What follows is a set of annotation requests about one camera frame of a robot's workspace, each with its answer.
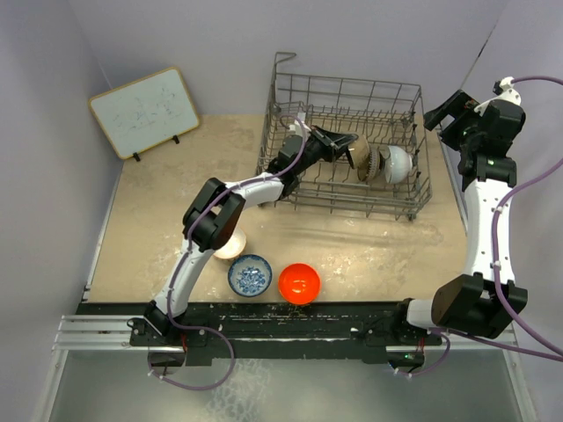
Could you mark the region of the white ceramic bowl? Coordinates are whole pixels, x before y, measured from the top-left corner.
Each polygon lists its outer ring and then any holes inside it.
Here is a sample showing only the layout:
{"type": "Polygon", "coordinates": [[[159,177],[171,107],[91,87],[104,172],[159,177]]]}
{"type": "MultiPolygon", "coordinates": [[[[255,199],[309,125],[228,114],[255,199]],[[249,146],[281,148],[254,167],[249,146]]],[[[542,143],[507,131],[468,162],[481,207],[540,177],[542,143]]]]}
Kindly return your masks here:
{"type": "Polygon", "coordinates": [[[390,185],[402,183],[413,169],[413,158],[404,149],[388,145],[380,149],[384,161],[385,182],[390,185]]]}

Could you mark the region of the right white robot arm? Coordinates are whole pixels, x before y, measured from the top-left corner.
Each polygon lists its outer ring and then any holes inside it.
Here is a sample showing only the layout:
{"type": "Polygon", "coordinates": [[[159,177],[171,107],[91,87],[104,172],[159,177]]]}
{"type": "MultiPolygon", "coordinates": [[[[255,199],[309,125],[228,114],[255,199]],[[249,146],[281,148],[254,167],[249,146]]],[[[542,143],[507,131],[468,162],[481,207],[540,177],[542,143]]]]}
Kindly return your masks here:
{"type": "Polygon", "coordinates": [[[508,151],[526,119],[521,96],[509,81],[494,87],[484,102],[462,90],[424,114],[425,129],[457,151],[457,171],[467,213],[464,270],[432,299],[406,299],[391,322],[391,334],[411,344],[425,330],[456,330],[497,338],[526,306],[517,287],[509,251],[509,213],[516,186],[515,161],[508,151]]]}

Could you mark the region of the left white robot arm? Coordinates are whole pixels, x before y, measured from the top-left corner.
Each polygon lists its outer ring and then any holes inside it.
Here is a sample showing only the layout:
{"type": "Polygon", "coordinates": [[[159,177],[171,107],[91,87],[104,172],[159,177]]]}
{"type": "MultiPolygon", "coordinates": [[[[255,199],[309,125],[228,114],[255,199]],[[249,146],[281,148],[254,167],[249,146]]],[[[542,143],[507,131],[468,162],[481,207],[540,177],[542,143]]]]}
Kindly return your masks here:
{"type": "Polygon", "coordinates": [[[183,216],[181,254],[165,286],[150,302],[144,319],[150,335],[162,345],[178,340],[179,317],[211,256],[230,240],[240,215],[250,207],[287,198],[300,176],[319,161],[332,163],[349,156],[348,146],[358,139],[312,126],[303,135],[287,137],[266,170],[249,179],[224,183],[210,178],[183,216]]]}

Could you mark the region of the black glossy bowl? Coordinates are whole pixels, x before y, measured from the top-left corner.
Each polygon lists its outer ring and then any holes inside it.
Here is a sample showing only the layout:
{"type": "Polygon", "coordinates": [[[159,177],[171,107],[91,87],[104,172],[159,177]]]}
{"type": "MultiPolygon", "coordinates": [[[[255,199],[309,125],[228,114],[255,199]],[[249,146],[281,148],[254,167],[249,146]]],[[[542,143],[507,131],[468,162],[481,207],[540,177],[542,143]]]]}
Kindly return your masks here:
{"type": "Polygon", "coordinates": [[[347,146],[347,158],[352,169],[361,167],[369,158],[370,146],[364,135],[359,135],[347,146]]]}

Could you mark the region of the grey wire dish rack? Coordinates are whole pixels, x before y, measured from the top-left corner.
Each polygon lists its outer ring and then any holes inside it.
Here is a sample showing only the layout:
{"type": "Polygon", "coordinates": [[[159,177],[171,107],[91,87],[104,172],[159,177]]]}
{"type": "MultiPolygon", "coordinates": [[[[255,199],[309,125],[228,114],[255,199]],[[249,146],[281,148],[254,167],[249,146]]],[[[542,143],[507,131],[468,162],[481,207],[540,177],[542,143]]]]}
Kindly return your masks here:
{"type": "Polygon", "coordinates": [[[296,207],[413,220],[432,197],[420,85],[304,74],[297,64],[293,52],[274,56],[256,171],[267,168],[289,136],[279,121],[284,113],[329,131],[362,135],[373,147],[397,146],[411,156],[413,168],[404,180],[388,184],[379,174],[371,181],[361,181],[341,157],[333,163],[320,161],[302,173],[299,187],[287,201],[296,207]]]}

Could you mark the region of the brown rimmed cream bowl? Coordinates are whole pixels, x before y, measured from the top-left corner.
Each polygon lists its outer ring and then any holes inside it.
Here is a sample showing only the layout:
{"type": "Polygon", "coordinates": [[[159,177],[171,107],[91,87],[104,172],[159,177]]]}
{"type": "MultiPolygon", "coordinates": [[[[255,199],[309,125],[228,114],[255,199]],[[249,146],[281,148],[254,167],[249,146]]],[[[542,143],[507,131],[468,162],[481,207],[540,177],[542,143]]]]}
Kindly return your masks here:
{"type": "Polygon", "coordinates": [[[374,181],[384,169],[384,158],[379,147],[371,147],[369,154],[358,166],[357,177],[361,182],[374,181]]]}

